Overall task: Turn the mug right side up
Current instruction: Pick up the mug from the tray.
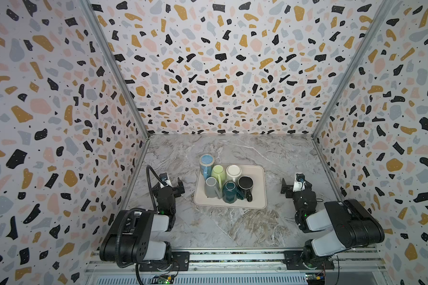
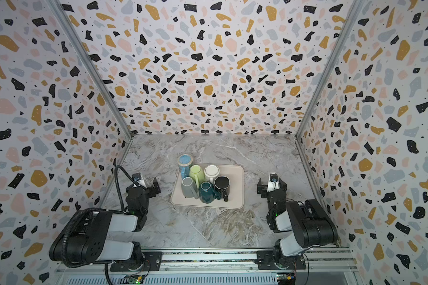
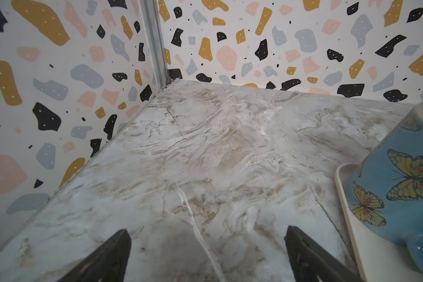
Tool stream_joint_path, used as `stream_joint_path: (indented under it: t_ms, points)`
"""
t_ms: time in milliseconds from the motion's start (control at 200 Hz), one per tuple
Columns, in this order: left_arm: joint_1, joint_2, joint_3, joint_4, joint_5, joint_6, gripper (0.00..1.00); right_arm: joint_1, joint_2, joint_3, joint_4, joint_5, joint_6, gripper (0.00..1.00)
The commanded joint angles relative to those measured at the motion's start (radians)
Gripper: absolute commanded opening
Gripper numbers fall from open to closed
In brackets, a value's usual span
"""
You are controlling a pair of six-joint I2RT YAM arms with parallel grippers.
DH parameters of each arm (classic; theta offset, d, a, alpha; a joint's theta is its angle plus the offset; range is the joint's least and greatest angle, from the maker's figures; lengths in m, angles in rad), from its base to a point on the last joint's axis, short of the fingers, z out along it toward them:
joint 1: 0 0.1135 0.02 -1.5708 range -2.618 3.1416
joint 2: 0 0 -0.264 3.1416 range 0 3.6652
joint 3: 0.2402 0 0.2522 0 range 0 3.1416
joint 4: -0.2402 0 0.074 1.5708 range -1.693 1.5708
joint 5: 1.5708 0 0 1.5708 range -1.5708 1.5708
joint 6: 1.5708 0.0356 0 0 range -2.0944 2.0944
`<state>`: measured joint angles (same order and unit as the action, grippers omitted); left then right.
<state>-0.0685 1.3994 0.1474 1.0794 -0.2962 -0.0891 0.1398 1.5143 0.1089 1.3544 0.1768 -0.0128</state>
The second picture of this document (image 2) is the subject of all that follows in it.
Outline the grey mug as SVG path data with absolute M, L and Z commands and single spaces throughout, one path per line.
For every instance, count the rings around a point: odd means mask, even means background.
M 181 190 L 185 198 L 199 199 L 199 190 L 196 186 L 195 181 L 192 178 L 186 177 L 182 180 Z

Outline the black mug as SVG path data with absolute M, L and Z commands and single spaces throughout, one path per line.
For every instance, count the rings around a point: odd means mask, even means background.
M 230 180 L 226 176 L 218 176 L 214 180 L 215 189 L 221 194 L 225 202 L 229 201 Z

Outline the dark green faceted mug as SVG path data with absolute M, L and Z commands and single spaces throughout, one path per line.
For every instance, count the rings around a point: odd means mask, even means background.
M 200 184 L 199 196 L 201 202 L 205 204 L 221 199 L 221 193 L 209 181 L 204 181 Z

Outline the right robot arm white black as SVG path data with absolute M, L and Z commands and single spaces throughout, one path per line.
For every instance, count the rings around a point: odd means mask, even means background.
M 338 233 L 333 221 L 316 199 L 304 202 L 287 197 L 287 184 L 271 173 L 266 184 L 261 180 L 257 193 L 266 200 L 266 222 L 274 233 L 286 233 L 270 251 L 258 251 L 259 270 L 304 270 L 304 254 L 309 249 L 335 243 Z

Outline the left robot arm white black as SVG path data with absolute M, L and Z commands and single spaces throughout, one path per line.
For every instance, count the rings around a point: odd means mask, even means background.
M 148 266 L 139 242 L 116 241 L 112 233 L 143 230 L 149 200 L 161 192 L 157 179 L 147 186 L 140 173 L 132 175 L 123 211 L 88 208 L 77 211 L 49 249 L 49 258 L 68 268 L 113 264 L 112 269 L 141 270 Z

